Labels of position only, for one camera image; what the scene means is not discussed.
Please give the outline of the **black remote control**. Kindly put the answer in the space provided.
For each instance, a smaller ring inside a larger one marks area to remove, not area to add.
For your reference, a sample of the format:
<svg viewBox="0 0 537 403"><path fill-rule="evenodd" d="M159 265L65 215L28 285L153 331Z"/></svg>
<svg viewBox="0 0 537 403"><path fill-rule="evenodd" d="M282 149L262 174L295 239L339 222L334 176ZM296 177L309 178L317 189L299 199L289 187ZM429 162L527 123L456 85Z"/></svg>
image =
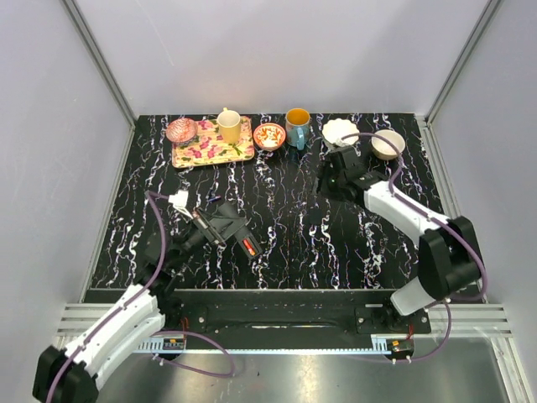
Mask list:
<svg viewBox="0 0 537 403"><path fill-rule="evenodd" d="M238 234L235 236L235 239L250 261L257 259L262 254L262 248L251 233Z"/></svg>

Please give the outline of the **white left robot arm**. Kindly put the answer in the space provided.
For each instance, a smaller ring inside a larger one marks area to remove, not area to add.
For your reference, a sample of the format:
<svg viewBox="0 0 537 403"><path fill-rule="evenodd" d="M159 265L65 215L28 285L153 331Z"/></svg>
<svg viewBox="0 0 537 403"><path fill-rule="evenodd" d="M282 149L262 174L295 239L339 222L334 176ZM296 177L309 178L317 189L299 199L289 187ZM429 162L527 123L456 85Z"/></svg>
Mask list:
<svg viewBox="0 0 537 403"><path fill-rule="evenodd" d="M159 339L151 354L162 361L176 358L197 331L174 294L179 283L175 271L207 245L236 243L249 259L259 256L248 220L232 204L221 202L213 212L174 207L186 216L185 228L171 237L157 214L159 231L147 243L145 263L134 283L74 341L63 348L49 346L40 354L32 391L35 399L96 401L110 375L150 338Z"/></svg>

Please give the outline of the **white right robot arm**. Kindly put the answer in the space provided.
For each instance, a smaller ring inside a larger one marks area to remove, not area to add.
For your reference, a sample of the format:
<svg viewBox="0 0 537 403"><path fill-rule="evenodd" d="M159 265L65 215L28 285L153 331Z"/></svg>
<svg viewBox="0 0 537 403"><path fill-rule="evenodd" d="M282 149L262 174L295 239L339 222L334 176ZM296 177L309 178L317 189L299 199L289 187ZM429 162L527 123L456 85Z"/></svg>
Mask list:
<svg viewBox="0 0 537 403"><path fill-rule="evenodd" d="M352 146L329 152L320 165L315 193L375 213L418 248L417 276L390 296L381 319L390 332L403 331L418 310L484 279L484 263L471 221L448 218L406 196L388 178L360 166Z"/></svg>

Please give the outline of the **red orange battery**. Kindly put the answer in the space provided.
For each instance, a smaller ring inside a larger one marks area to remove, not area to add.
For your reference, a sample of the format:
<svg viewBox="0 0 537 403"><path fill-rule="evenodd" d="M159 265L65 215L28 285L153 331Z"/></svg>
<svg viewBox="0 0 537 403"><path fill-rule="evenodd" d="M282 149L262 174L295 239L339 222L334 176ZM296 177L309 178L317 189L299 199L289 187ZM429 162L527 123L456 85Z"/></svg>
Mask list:
<svg viewBox="0 0 537 403"><path fill-rule="evenodd" d="M255 256L256 255L256 251L255 249L253 248L253 246L249 243L249 241L247 239L244 239L242 241L242 243L244 244L245 248L247 249L247 251L252 255L252 256Z"/></svg>

